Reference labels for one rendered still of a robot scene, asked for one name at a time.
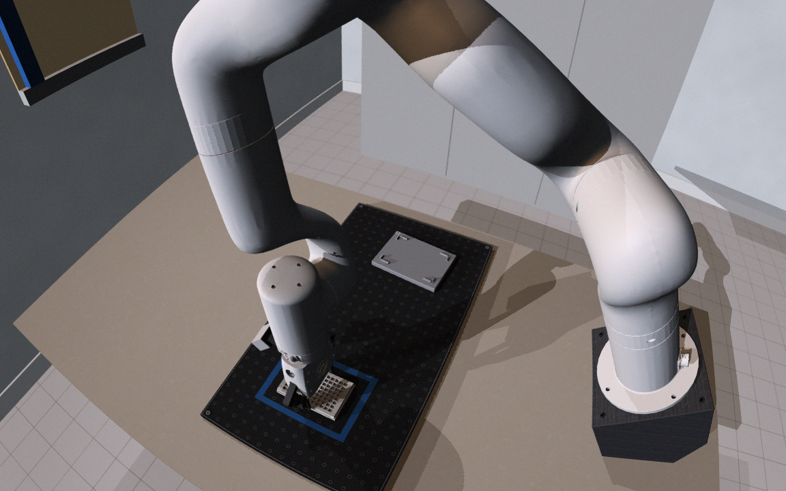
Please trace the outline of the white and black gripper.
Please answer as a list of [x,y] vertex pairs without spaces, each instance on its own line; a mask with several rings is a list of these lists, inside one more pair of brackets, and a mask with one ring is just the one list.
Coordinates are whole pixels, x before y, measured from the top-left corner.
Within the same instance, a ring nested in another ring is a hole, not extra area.
[[[333,342],[336,334],[330,331],[328,333],[330,343],[318,360],[310,361],[310,363],[300,363],[300,361],[291,363],[287,360],[288,355],[281,355],[283,374],[287,385],[289,385],[282,404],[288,407],[297,406],[300,409],[311,409],[308,398],[318,390],[325,375],[328,375],[328,372],[334,372],[333,364],[336,361],[336,353],[334,353]],[[302,395],[297,394],[297,391]]]

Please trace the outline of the blue rectangular tape outline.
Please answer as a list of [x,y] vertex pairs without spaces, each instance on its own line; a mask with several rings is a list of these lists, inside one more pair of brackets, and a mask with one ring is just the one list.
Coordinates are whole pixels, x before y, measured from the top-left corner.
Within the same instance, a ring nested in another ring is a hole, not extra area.
[[327,429],[327,428],[325,428],[325,427],[323,427],[321,425],[318,425],[317,423],[315,423],[313,421],[310,421],[306,417],[303,417],[301,415],[297,415],[297,413],[295,411],[291,411],[291,410],[287,409],[286,407],[283,407],[282,405],[280,405],[278,403],[275,403],[274,401],[272,401],[272,399],[264,397],[264,393],[266,392],[266,389],[270,386],[270,383],[272,383],[272,381],[274,381],[274,377],[276,377],[277,373],[280,372],[280,369],[282,369],[282,358],[277,363],[277,366],[274,368],[274,371],[272,371],[270,376],[268,376],[268,378],[264,382],[264,385],[262,385],[262,387],[260,387],[260,390],[258,391],[258,393],[256,394],[256,396],[254,398],[259,399],[260,401],[262,401],[263,403],[266,403],[267,405],[270,405],[271,407],[274,407],[274,409],[276,409],[278,411],[282,411],[282,413],[284,413],[284,414],[286,414],[286,415],[288,415],[290,417],[293,417],[297,421],[302,422],[304,425],[312,427],[316,431],[325,433],[325,435],[328,435],[328,436],[330,436],[330,437],[332,437],[334,439],[338,439],[338,441],[343,443],[345,441],[346,437],[347,437],[347,433],[349,433],[349,431],[351,430],[351,427],[353,426],[353,423],[355,423],[356,419],[358,418],[358,415],[361,413],[363,405],[365,405],[365,403],[367,403],[367,399],[368,399],[369,395],[371,394],[371,392],[373,391],[373,389],[375,387],[375,383],[377,383],[377,381],[379,379],[377,379],[377,378],[375,378],[373,376],[366,375],[365,373],[362,373],[361,371],[357,371],[355,369],[351,369],[350,367],[344,366],[343,364],[339,363],[339,361],[334,361],[333,366],[336,367],[337,369],[341,369],[343,371],[347,371],[347,373],[350,373],[351,375],[354,375],[354,376],[357,376],[357,377],[361,377],[362,379],[364,379],[366,381],[369,381],[367,389],[365,389],[365,391],[363,392],[363,395],[362,395],[360,401],[358,402],[358,405],[356,405],[356,407],[353,410],[350,418],[347,420],[347,423],[346,423],[345,427],[343,428],[343,431],[341,431],[340,434],[336,433],[334,431],[330,431],[330,429]]

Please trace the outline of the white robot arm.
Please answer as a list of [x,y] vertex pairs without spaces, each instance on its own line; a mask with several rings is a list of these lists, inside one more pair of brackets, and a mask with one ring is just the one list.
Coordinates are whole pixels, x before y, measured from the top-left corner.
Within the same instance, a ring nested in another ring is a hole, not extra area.
[[260,270],[270,325],[254,346],[318,360],[325,322],[358,283],[344,228],[292,198],[263,77],[355,18],[564,195],[598,278],[609,338],[598,383],[609,403],[635,414],[679,403],[699,369],[679,321],[679,287],[698,260],[689,217],[635,144],[485,0],[200,0],[183,20],[173,72],[232,241],[247,254],[302,239],[310,250]]

